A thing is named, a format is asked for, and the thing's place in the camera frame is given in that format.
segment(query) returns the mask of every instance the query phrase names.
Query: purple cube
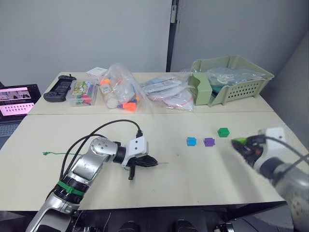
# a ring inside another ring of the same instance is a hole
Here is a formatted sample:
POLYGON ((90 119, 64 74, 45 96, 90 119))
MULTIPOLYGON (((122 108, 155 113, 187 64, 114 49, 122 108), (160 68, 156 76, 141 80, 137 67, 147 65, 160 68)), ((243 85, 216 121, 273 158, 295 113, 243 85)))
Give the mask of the purple cube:
POLYGON ((213 138, 205 138, 204 139, 204 145, 205 146, 214 146, 214 139, 213 138))

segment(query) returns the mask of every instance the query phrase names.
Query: black game controller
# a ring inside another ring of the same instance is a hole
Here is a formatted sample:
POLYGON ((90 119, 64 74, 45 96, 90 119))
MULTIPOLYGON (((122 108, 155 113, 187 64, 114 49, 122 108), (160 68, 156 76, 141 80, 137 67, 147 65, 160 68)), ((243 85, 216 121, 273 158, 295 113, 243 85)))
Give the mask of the black game controller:
POLYGON ((67 92, 70 90, 72 81, 76 80, 74 76, 59 76, 57 83, 52 89, 43 94, 43 97, 48 102, 64 102, 67 92))

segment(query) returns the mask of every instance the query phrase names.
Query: cable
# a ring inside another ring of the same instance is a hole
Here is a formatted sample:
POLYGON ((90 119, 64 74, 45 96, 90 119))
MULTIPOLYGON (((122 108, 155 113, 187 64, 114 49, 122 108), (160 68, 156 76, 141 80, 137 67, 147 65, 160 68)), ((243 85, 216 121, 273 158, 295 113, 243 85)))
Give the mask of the cable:
MULTIPOLYGON (((105 136, 100 135, 100 134, 93 134, 92 136, 99 136, 99 137, 105 138, 105 136)), ((73 145, 72 145, 72 146, 68 149, 68 151, 66 152, 66 155, 64 156, 63 161, 62 161, 62 166, 61 166, 61 171, 60 171, 60 178, 59 178, 59 180, 61 180, 61 178, 63 177, 64 167, 65 167, 65 165, 66 165, 66 161, 67 161, 67 158, 68 158, 68 156, 69 156, 71 150, 72 150, 80 141, 84 140, 85 138, 87 138, 87 136, 84 136, 83 138, 77 140, 75 143, 73 143, 73 145)))
MULTIPOLYGON (((304 158, 307 160, 307 158, 309 157, 309 154, 305 155, 304 158)), ((288 167, 287 169, 285 169, 282 173, 280 173, 280 177, 282 178, 285 174, 287 174, 290 170, 292 170, 294 167, 296 167, 301 161, 303 161, 302 159, 298 159, 297 161, 295 161, 290 167, 288 167)))
POLYGON ((73 226, 72 232, 74 232, 74 229, 75 229, 76 223, 77 223, 77 221, 78 221, 79 217, 82 215, 82 213, 83 213, 83 210, 82 210, 82 211, 81 211, 81 213, 78 215, 78 217, 77 217, 77 219, 76 219, 76 221, 75 221, 75 223, 74 223, 74 226, 73 226))
POLYGON ((44 151, 43 155, 47 156, 48 154, 54 154, 54 155, 65 155, 66 153, 57 153, 57 152, 52 152, 52 151, 44 151))
POLYGON ((108 216, 108 219, 107 219, 107 221, 106 221, 106 223, 105 223, 105 225, 104 225, 104 227, 103 227, 103 232, 105 231, 105 228, 106 228, 106 226, 107 226, 108 221, 109 221, 110 218, 111 218, 111 215, 112 215, 112 213, 110 212, 110 215, 108 216))
POLYGON ((244 218, 242 218, 248 225, 250 225, 255 231, 257 231, 257 232, 259 232, 258 230, 257 230, 257 228, 256 227, 254 227, 250 222, 248 222, 246 219, 244 219, 244 218))
POLYGON ((268 136, 264 136, 266 139, 270 139, 270 140, 273 140, 277 143, 280 143, 282 145, 284 145, 286 148, 290 149, 291 151, 293 151, 295 154, 297 154, 301 160, 305 161, 307 164, 309 164, 309 160, 307 160, 305 158, 305 156, 303 156, 300 152, 298 152, 297 150, 295 150, 292 146, 288 145, 286 142, 284 141, 281 141, 280 139, 276 139, 276 138, 273 138, 273 137, 268 137, 268 136))
MULTIPOLYGON (((68 174, 69 170, 71 169, 72 165, 73 165, 74 162, 75 162, 76 157, 78 156, 79 152, 81 151, 82 147, 85 145, 85 143, 87 142, 87 140, 88 140, 91 136, 93 136, 98 130, 100 130, 100 129, 102 129, 103 127, 106 127, 106 126, 108 126, 108 125, 110 125, 110 124, 112 124, 112 123, 116 123, 116 122, 130 122, 130 123, 133 123, 133 124, 137 127, 137 129, 138 129, 137 134, 136 134, 136 137, 138 138, 138 137, 140 137, 140 136, 143 135, 143 134, 142 134, 142 131, 141 131, 141 129, 140 129, 140 126, 139 126, 136 122, 134 122, 134 121, 132 121, 132 120, 128 120, 128 119, 119 119, 119 120, 114 120, 114 121, 105 123, 104 125, 102 125, 102 126, 96 128, 96 129, 95 129, 93 132, 91 132, 89 135, 87 135, 87 136, 84 137, 84 141, 82 142, 82 144, 81 144, 81 145, 79 146, 79 148, 77 149, 77 151, 76 151, 74 157, 72 158, 72 160, 71 160, 71 162, 69 163, 69 165, 68 165, 66 171, 65 171, 64 174, 60 177, 60 179, 61 179, 62 177, 64 177, 64 176, 66 176, 66 174, 68 174)), ((74 145, 72 145, 70 148, 74 147, 74 146, 75 146, 77 143, 79 143, 81 140, 82 140, 82 139, 80 139, 78 142, 76 142, 76 143, 75 143, 74 145)))

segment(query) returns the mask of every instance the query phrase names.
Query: laptop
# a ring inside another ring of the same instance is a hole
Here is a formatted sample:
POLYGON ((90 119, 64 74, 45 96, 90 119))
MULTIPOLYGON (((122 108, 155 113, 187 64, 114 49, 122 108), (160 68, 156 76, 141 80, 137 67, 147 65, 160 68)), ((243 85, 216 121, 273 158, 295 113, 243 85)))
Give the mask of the laptop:
POLYGON ((0 88, 0 148, 40 97, 36 84, 0 88))

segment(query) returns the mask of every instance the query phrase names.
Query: green wire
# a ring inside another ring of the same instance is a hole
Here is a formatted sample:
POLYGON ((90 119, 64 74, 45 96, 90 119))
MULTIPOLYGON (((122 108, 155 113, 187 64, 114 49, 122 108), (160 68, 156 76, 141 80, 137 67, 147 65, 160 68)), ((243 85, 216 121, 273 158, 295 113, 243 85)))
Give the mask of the green wire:
POLYGON ((43 152, 44 156, 47 156, 48 154, 65 155, 66 153, 56 153, 56 152, 52 152, 52 151, 45 151, 45 152, 43 152))

